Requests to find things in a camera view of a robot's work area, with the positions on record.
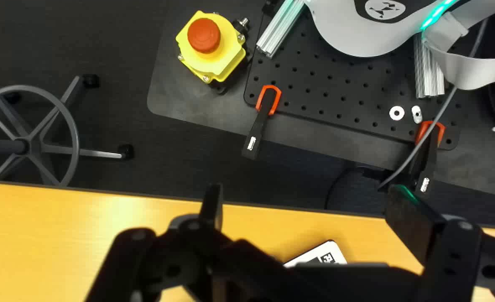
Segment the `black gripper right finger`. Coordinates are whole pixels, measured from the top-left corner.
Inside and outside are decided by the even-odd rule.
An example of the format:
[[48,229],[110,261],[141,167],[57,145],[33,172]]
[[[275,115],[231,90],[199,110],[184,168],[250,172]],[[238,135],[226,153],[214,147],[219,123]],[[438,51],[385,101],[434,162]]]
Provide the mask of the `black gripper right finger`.
[[392,185],[387,190],[384,220],[419,264],[427,261],[446,224],[404,185]]

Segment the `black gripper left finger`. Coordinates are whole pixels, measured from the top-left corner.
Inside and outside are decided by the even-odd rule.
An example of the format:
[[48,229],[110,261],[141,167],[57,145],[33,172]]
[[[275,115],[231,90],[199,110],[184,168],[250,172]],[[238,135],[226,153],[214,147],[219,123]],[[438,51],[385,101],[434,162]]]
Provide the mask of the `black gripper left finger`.
[[211,185],[201,204],[199,217],[216,231],[223,225],[223,187]]

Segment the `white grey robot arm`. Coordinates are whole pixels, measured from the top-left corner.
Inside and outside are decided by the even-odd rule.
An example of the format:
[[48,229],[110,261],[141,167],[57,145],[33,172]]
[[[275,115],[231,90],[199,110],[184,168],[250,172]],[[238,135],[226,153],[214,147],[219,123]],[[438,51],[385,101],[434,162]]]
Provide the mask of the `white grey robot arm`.
[[384,185],[401,184],[402,170],[416,163],[419,153],[432,157],[438,148],[439,120],[456,91],[495,85],[495,59],[451,53],[471,28],[495,16],[495,0],[283,0],[256,48],[271,56],[302,9],[312,14],[317,33],[330,48],[352,58],[379,58],[417,38],[419,48],[431,54],[443,80],[453,86],[431,125],[421,121],[424,133]]

